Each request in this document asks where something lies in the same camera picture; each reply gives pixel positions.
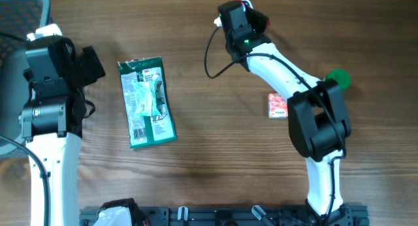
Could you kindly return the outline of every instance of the green packet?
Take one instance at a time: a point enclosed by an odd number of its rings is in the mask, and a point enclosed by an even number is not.
[[[164,67],[161,57],[118,62],[123,98],[129,126],[130,146],[144,148],[176,140],[176,130],[170,115]],[[140,94],[135,89],[138,82],[152,82],[155,85],[156,116],[139,116],[143,109]]]

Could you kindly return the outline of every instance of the wooden table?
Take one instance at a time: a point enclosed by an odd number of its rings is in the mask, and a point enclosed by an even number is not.
[[[215,80],[203,69],[217,6],[228,0],[52,0],[52,15],[79,51],[93,45],[107,73],[86,88],[80,208],[133,197],[142,206],[304,204],[305,160],[287,120],[267,117],[272,89],[236,65]],[[267,35],[302,70],[347,70],[353,132],[341,166],[346,202],[372,225],[415,225],[418,214],[418,0],[253,0]],[[129,149],[116,62],[162,56],[178,140]],[[208,62],[230,62],[219,32]],[[28,225],[27,161],[2,164],[0,225]]]

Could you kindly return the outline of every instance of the black mounting bracket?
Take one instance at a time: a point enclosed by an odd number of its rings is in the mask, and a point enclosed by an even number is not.
[[[141,206],[139,209],[152,226],[266,226],[265,222],[259,221],[251,213],[251,208],[189,208],[186,220],[178,219],[178,208]],[[305,206],[282,206],[263,210],[266,218],[275,226],[320,226],[320,222]],[[366,206],[345,204],[344,210],[344,217],[333,221],[331,225],[370,225]],[[97,208],[81,210],[80,226],[94,225],[100,211]]]
[[[26,44],[29,68],[24,77],[29,82],[28,102],[20,115],[22,138],[32,141],[35,135],[67,132],[82,137],[86,114],[84,86],[106,75],[93,47],[76,55],[68,38],[52,35]]]
[[[264,34],[268,17],[253,10],[245,1],[229,1],[218,7],[227,52],[236,60],[263,43],[271,43]],[[247,61],[240,62],[247,70]]]
[[[330,112],[331,119],[344,141],[351,134],[351,124],[340,86],[331,79],[318,82],[313,90]],[[315,115],[315,106],[318,104],[309,91],[296,92],[287,100],[289,136],[293,145],[301,156],[311,157],[319,162],[325,155],[334,150],[341,150],[342,147],[328,116],[325,112]]]

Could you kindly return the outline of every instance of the black cable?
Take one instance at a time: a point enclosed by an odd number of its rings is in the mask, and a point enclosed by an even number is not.
[[[13,40],[18,40],[18,41],[21,41],[21,42],[27,42],[27,40],[25,40],[25,39],[23,39],[21,37],[17,37],[15,35],[11,35],[9,33],[3,32],[3,31],[0,31],[0,36],[4,36],[4,37],[7,37],[7,38],[10,38],[10,39],[13,39]]]
[[[48,173],[44,165],[40,162],[40,159],[28,148],[19,144],[18,142],[11,140],[9,138],[0,135],[0,139],[15,145],[17,148],[20,148],[24,151],[29,157],[31,157],[36,165],[38,165],[40,177],[42,178],[42,183],[44,185],[44,226],[48,226],[49,218],[50,218],[50,186],[48,185]]]
[[[83,95],[84,103],[91,106],[91,109],[89,111],[89,114],[87,116],[84,116],[83,117],[83,119],[86,119],[86,118],[89,118],[94,112],[96,112],[96,106],[94,105],[93,102],[91,102],[90,100],[87,100],[86,99],[86,96],[84,95],[83,89],[80,89],[79,92]]]
[[[214,36],[214,34],[216,33],[216,31],[217,31],[217,29],[215,29],[215,31],[214,31],[214,33],[212,33],[212,36],[211,36],[211,38],[210,38],[210,40],[209,40],[209,44],[210,44],[210,41],[212,40],[212,38],[213,38],[213,36]],[[338,132],[338,129],[337,129],[337,126],[336,126],[336,124],[335,124],[335,122],[334,122],[334,120],[332,119],[332,116],[331,116],[331,114],[330,114],[330,112],[328,111],[328,109],[325,107],[325,105],[324,105],[324,103],[322,102],[322,100],[321,100],[321,98],[320,98],[320,96],[314,91],[314,89],[311,87],[311,86],[309,86],[309,84],[298,74],[298,73],[296,73],[296,71],[292,68],[292,67],[290,67],[286,62],[284,62],[283,60],[281,60],[281,59],[279,59],[278,57],[276,57],[276,56],[273,56],[273,55],[270,55],[270,54],[265,54],[265,53],[252,53],[252,54],[246,54],[246,55],[244,55],[244,56],[242,56],[242,57],[240,57],[240,58],[238,58],[238,59],[236,59],[236,60],[234,60],[234,61],[232,61],[230,64],[228,64],[225,68],[223,68],[222,70],[220,70],[215,76],[210,76],[209,74],[208,74],[208,69],[207,69],[207,66],[206,66],[206,55],[207,55],[207,51],[208,51],[208,48],[209,48],[209,44],[208,44],[208,47],[206,48],[206,53],[205,53],[205,57],[204,57],[204,68],[205,68],[205,71],[206,71],[206,74],[208,75],[208,77],[209,78],[211,78],[211,79],[214,79],[214,78],[217,78],[219,75],[221,75],[222,73],[224,73],[229,67],[231,67],[232,65],[234,65],[235,63],[239,63],[239,62],[241,62],[242,60],[244,60],[244,59],[246,59],[246,58],[248,58],[248,57],[251,57],[251,56],[264,56],[264,57],[269,57],[269,58],[271,58],[271,59],[274,59],[274,60],[276,60],[276,61],[278,61],[279,63],[281,63],[284,67],[286,67],[291,73],[293,73],[294,74],[294,76],[296,76],[296,78],[302,83],[302,84],[304,84],[304,86],[306,86],[307,88],[308,88],[308,90],[309,90],[309,92],[313,95],[313,97],[315,98],[315,100],[316,100],[316,102],[318,103],[318,105],[324,110],[324,112],[325,112],[325,114],[327,115],[327,117],[328,117],[328,119],[329,119],[329,121],[330,121],[330,124],[331,124],[331,126],[332,126],[332,128],[334,129],[334,132],[336,133],[336,136],[337,136],[337,138],[338,138],[338,142],[339,142],[339,144],[340,144],[340,147],[341,147],[341,149],[342,149],[342,152],[343,152],[343,154],[341,155],[341,156],[339,156],[339,157],[333,157],[332,159],[331,159],[331,161],[329,162],[329,165],[330,165],[330,167],[331,167],[331,200],[330,200],[330,204],[329,204],[329,209],[328,209],[328,213],[327,213],[327,215],[325,216],[325,220],[324,220],[324,225],[326,225],[327,223],[328,223],[328,221],[329,221],[329,218],[330,218],[330,215],[331,215],[331,212],[332,212],[332,207],[334,206],[334,200],[335,200],[335,173],[334,173],[334,162],[336,161],[336,160],[338,160],[338,159],[344,159],[346,156],[347,156],[347,152],[346,152],[346,145],[344,144],[344,141],[343,141],[343,139],[342,139],[342,137],[341,137],[341,135],[340,135],[340,133]]]
[[[221,27],[216,27],[214,32],[212,33],[212,35],[210,36],[209,42],[208,42],[208,46],[206,47],[206,51],[204,52],[204,60],[203,60],[203,64],[204,64],[204,71],[206,72],[206,75],[208,76],[208,78],[210,79],[215,79],[217,78],[219,75],[221,75],[223,72],[225,72],[229,67],[222,69],[220,72],[218,72],[215,76],[210,76],[209,72],[208,72],[208,66],[206,65],[206,58],[208,57],[208,50],[209,50],[209,45],[212,41],[212,39],[214,38],[215,33],[220,29]]]

